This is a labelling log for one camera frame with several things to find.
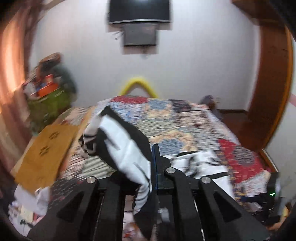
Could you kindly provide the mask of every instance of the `bedspread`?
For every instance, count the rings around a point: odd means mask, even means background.
[[[211,148],[221,164],[227,166],[235,199],[246,209],[249,206],[242,203],[241,196],[266,192],[269,172],[264,170],[257,154],[240,146],[236,136],[206,105],[184,100],[118,96],[100,101],[95,107],[70,109],[57,122],[81,125],[83,131],[91,116],[107,105],[139,128],[148,137],[151,147],[158,144],[162,156]],[[99,157],[81,157],[77,143],[73,144],[66,163],[60,179],[52,186],[49,208],[64,199],[77,183],[88,176],[100,179],[114,172]]]

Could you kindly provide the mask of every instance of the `cable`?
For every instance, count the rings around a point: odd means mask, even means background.
[[[119,39],[121,36],[123,36],[123,30],[120,30],[120,31],[117,31],[117,32],[113,33],[113,36],[115,36],[113,38],[113,40]]]

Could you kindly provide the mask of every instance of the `floor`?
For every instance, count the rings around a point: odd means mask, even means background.
[[[243,147],[255,152],[263,147],[268,131],[264,125],[251,122],[245,113],[226,113],[222,116],[222,121],[237,136]]]

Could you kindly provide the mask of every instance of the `red pattern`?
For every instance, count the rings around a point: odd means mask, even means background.
[[[252,152],[251,154],[252,157],[255,158],[252,165],[241,165],[237,160],[235,160],[235,156],[233,154],[233,150],[237,145],[224,139],[220,139],[219,143],[221,144],[221,150],[224,152],[228,165],[232,168],[235,183],[241,183],[242,181],[260,173],[264,169],[259,156],[255,152]],[[244,154],[250,155],[250,151],[246,149],[246,153]]]
[[[125,104],[143,104],[147,103],[148,99],[146,97],[141,96],[116,96],[110,100],[110,102],[121,102]]]

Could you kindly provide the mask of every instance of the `wooden door frame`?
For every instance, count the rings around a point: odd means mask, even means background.
[[[287,48],[288,48],[288,69],[287,69],[286,86],[285,86],[285,90],[284,90],[284,96],[281,101],[281,105],[279,107],[279,111],[276,115],[275,121],[272,124],[271,129],[269,130],[266,138],[264,139],[262,148],[265,148],[267,146],[270,139],[274,135],[274,132],[279,125],[279,122],[284,114],[288,99],[290,97],[290,88],[291,88],[292,74],[293,74],[293,45],[292,45],[292,39],[291,39],[292,35],[286,26],[285,26],[285,31],[286,31],[286,36],[287,36]]]
[[[289,29],[287,28],[287,26],[285,26],[285,31],[286,31],[286,36],[287,36],[287,48],[288,48],[288,69],[287,69],[287,79],[286,79],[286,86],[285,86],[285,90],[284,90],[284,96],[281,101],[281,105],[279,107],[279,111],[276,115],[275,121],[274,121],[271,129],[269,130],[266,138],[263,141],[262,149],[260,149],[260,151],[259,151],[259,155],[266,162],[266,164],[268,165],[268,167],[270,168],[270,170],[272,172],[278,172],[278,170],[277,170],[276,166],[273,164],[270,157],[268,156],[267,152],[265,151],[265,147],[268,145],[270,139],[273,137],[273,135],[280,123],[280,120],[284,114],[284,111],[286,109],[286,105],[287,105],[289,97],[290,97],[290,89],[291,89],[292,75],[293,75],[292,35],[291,35]]]

